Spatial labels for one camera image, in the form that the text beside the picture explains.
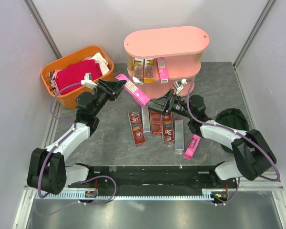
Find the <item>pink toothpaste box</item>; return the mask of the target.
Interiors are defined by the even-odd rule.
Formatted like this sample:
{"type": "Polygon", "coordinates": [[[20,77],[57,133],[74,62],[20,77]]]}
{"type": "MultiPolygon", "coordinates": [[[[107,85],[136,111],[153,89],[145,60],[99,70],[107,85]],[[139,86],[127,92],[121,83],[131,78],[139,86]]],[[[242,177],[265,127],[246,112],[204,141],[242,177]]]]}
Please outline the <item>pink toothpaste box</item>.
{"type": "Polygon", "coordinates": [[[133,97],[133,99],[141,106],[145,107],[150,101],[148,96],[144,94],[129,78],[124,74],[119,74],[115,77],[119,81],[126,81],[124,89],[133,97]]]}
{"type": "Polygon", "coordinates": [[[200,136],[198,136],[196,134],[193,135],[193,137],[192,137],[191,141],[189,142],[188,147],[184,153],[183,157],[185,159],[190,160],[194,156],[200,140],[201,140],[200,136]]]}
{"type": "Polygon", "coordinates": [[[163,57],[156,58],[157,60],[157,66],[158,66],[158,73],[161,83],[168,83],[169,81],[169,75],[167,68],[165,66],[165,61],[163,57]]]}

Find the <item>orange R.O toothpaste box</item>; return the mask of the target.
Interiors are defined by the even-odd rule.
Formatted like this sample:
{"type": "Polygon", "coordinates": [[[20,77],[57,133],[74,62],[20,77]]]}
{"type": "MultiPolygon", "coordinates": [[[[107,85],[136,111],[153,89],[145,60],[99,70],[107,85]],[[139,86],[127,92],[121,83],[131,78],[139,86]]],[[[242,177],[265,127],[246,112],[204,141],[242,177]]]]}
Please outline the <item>orange R.O toothpaste box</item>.
{"type": "Polygon", "coordinates": [[[154,82],[154,58],[147,58],[144,60],[144,75],[143,83],[154,82]]]}

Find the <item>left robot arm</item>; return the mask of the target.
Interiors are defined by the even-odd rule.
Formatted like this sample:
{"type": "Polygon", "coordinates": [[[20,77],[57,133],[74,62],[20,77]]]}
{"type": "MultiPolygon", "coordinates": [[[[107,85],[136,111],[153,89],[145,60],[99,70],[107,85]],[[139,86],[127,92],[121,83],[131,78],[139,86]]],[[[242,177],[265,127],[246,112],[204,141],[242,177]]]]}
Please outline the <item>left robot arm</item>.
{"type": "Polygon", "coordinates": [[[84,187],[94,185],[95,176],[89,167],[65,165],[66,159],[97,129],[100,110],[108,101],[114,101],[126,85],[125,80],[99,80],[92,92],[79,95],[76,118],[70,129],[46,148],[36,148],[31,154],[27,185],[36,188],[40,198],[59,194],[66,186],[80,183],[84,187]]]}

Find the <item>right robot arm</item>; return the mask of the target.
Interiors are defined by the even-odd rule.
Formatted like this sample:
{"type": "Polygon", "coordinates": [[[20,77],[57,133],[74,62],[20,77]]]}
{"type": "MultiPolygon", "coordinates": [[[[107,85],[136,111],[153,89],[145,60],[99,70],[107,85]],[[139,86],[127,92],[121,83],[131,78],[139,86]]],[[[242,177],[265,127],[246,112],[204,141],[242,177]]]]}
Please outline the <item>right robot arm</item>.
{"type": "Polygon", "coordinates": [[[149,101],[147,106],[163,115],[173,112],[189,118],[187,125],[193,134],[216,141],[232,151],[234,160],[216,165],[214,173],[209,175],[209,183],[215,188],[230,178],[244,177],[253,181],[263,177],[270,168],[278,170],[276,157],[261,132],[237,130],[217,123],[205,114],[204,99],[199,95],[191,95],[183,101],[170,89],[161,98],[149,101]]]}

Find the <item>pink three-tier shelf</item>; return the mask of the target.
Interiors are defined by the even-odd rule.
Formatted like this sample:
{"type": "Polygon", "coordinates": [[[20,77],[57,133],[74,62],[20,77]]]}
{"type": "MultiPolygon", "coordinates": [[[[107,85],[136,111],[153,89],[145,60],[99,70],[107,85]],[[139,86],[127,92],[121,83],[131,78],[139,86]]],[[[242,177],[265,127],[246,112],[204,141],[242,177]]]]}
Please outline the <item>pink three-tier shelf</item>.
{"type": "Polygon", "coordinates": [[[154,66],[153,83],[139,84],[138,88],[150,99],[163,96],[174,89],[174,82],[188,80],[180,96],[191,92],[190,83],[201,69],[201,57],[209,45],[209,35],[194,26],[179,26],[135,31],[124,40],[127,71],[134,74],[134,59],[163,58],[168,71],[168,82],[162,83],[158,66],[154,66]]]}

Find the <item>dark red toothpaste box middle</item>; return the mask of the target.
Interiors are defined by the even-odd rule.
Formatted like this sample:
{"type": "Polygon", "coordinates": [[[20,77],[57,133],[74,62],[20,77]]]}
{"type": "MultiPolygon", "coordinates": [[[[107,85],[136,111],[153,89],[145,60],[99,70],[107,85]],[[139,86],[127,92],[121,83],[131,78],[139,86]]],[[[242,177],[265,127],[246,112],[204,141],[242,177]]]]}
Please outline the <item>dark red toothpaste box middle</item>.
{"type": "Polygon", "coordinates": [[[149,110],[150,113],[150,129],[152,135],[162,134],[162,122],[161,114],[153,110],[149,110]]]}

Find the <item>silver toothpaste box left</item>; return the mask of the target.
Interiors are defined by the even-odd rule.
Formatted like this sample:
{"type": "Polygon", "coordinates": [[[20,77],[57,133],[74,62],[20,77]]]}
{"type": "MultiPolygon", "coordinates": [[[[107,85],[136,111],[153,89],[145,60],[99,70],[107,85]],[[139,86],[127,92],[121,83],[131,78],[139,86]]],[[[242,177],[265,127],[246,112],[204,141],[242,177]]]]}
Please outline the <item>silver toothpaste box left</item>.
{"type": "Polygon", "coordinates": [[[149,119],[149,108],[147,106],[142,107],[142,124],[143,124],[143,132],[150,134],[150,119],[149,119]]]}

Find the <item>silver toothpaste box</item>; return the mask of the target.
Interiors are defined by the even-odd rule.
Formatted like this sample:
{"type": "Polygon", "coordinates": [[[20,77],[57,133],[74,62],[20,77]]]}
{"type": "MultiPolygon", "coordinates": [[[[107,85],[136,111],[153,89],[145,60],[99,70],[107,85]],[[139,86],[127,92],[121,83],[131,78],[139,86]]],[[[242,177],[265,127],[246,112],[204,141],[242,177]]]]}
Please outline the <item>silver toothpaste box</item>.
{"type": "Polygon", "coordinates": [[[149,108],[147,106],[142,107],[142,124],[143,124],[143,132],[150,134],[150,119],[149,119],[149,108]]]}
{"type": "Polygon", "coordinates": [[[183,152],[184,151],[184,122],[183,120],[174,121],[174,133],[175,133],[175,142],[174,142],[175,151],[183,152]]]}

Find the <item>red 3D toothpaste box right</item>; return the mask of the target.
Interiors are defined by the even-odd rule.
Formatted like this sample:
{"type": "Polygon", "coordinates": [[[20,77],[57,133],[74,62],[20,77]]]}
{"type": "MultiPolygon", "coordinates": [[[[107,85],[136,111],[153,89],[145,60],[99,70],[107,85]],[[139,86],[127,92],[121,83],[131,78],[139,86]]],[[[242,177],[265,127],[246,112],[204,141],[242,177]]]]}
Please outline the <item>red 3D toothpaste box right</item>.
{"type": "Polygon", "coordinates": [[[174,125],[171,113],[161,115],[162,122],[162,137],[164,144],[174,143],[174,125]]]}

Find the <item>red 3d toothpaste box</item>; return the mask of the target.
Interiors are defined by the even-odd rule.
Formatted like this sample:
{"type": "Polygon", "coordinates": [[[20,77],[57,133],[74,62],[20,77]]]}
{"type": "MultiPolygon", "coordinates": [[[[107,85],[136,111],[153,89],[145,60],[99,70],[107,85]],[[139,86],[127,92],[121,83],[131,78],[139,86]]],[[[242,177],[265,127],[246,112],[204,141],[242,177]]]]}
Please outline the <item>red 3d toothpaste box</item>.
{"type": "Polygon", "coordinates": [[[132,130],[133,141],[135,146],[142,146],[146,143],[146,139],[143,132],[142,121],[139,111],[133,111],[128,113],[130,127],[132,130]]]}
{"type": "Polygon", "coordinates": [[[174,125],[171,113],[161,115],[162,122],[162,137],[164,144],[174,143],[174,125]]]}

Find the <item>white and patterned cloths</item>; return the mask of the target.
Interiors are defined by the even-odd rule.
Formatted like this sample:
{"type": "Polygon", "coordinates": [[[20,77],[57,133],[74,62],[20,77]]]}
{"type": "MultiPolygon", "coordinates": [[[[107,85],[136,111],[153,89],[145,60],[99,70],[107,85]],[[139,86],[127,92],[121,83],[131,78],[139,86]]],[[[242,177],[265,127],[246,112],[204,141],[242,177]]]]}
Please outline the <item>white and patterned cloths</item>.
{"type": "MultiPolygon", "coordinates": [[[[86,57],[82,61],[85,60],[95,60],[95,62],[100,65],[102,76],[104,76],[110,71],[107,60],[101,55],[100,52],[96,53],[94,56],[86,57]]],[[[47,74],[47,78],[50,80],[50,90],[53,91],[54,94],[58,93],[58,88],[55,82],[55,78],[59,71],[61,70],[54,70],[47,74]]]]}

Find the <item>red 3D toothpaste box left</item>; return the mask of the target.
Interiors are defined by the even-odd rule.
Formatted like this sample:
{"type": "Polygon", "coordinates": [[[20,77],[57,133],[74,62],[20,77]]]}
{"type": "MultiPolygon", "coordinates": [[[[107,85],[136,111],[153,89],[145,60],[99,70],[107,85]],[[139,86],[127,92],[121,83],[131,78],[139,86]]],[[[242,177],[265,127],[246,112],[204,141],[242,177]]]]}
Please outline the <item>red 3D toothpaste box left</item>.
{"type": "Polygon", "coordinates": [[[133,111],[128,113],[130,127],[132,130],[133,141],[135,146],[142,146],[146,143],[146,139],[143,132],[142,121],[139,111],[133,111]]]}

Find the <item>silver toothpaste box right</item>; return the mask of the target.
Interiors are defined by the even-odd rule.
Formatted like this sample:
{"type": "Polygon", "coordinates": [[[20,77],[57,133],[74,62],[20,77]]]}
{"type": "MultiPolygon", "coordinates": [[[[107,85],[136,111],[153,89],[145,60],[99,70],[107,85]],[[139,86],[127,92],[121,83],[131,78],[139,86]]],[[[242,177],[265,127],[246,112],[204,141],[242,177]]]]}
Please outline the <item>silver toothpaste box right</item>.
{"type": "Polygon", "coordinates": [[[175,142],[174,142],[175,151],[183,152],[184,151],[184,122],[183,120],[174,121],[174,133],[175,133],[175,142]]]}

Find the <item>red folded cloth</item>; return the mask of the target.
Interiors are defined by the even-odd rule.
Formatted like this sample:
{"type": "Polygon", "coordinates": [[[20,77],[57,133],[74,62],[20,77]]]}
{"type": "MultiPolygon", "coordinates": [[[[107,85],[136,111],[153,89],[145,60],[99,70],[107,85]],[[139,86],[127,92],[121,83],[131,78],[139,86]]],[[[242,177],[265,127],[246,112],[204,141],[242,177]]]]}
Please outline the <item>red folded cloth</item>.
{"type": "Polygon", "coordinates": [[[100,65],[95,60],[85,60],[71,64],[59,71],[55,78],[58,92],[69,85],[80,83],[86,73],[92,74],[92,80],[102,77],[100,65]]]}

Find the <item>orange plastic basket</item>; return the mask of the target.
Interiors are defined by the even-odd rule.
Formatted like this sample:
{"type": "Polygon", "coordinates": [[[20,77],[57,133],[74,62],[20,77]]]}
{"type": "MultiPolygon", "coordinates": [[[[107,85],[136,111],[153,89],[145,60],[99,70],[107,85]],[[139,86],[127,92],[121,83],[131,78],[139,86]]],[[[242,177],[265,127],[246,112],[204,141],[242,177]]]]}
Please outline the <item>orange plastic basket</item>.
{"type": "MultiPolygon", "coordinates": [[[[96,53],[100,52],[101,55],[107,60],[108,62],[108,67],[110,71],[105,74],[104,76],[100,77],[101,80],[106,80],[106,81],[113,81],[114,80],[114,64],[110,57],[107,55],[107,53],[100,47],[100,46],[87,46],[83,49],[77,50],[76,52],[73,52],[69,55],[66,55],[64,57],[61,57],[49,64],[47,64],[41,71],[41,79],[48,91],[48,93],[51,96],[54,96],[53,91],[50,90],[50,80],[47,78],[47,74],[54,71],[54,70],[60,70],[66,68],[70,64],[75,64],[80,61],[82,61],[84,58],[93,56],[96,53]]],[[[77,97],[85,92],[85,91],[90,91],[90,88],[87,88],[85,86],[81,86],[69,93],[66,93],[64,95],[59,95],[57,97],[57,100],[66,108],[68,109],[75,109],[78,104],[77,97]]]]}

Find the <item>dark green baseball cap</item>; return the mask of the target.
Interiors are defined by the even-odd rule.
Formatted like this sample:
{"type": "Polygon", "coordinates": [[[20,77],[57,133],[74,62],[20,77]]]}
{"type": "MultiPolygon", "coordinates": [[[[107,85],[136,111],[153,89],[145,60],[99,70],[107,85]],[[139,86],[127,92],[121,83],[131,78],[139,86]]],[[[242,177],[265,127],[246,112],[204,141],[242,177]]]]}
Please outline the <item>dark green baseball cap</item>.
{"type": "Polygon", "coordinates": [[[249,131],[249,123],[240,109],[225,109],[217,115],[215,121],[233,129],[249,131]]]}

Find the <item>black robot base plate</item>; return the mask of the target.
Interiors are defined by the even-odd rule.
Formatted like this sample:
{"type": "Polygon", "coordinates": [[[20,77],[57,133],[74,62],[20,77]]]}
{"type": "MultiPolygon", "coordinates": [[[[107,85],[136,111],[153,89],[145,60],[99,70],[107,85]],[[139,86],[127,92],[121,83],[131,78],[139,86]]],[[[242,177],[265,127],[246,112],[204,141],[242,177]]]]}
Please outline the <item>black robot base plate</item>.
{"type": "Polygon", "coordinates": [[[201,189],[236,188],[236,178],[222,181],[215,176],[214,166],[94,166],[88,178],[109,176],[118,190],[130,187],[164,186],[201,189]]]}

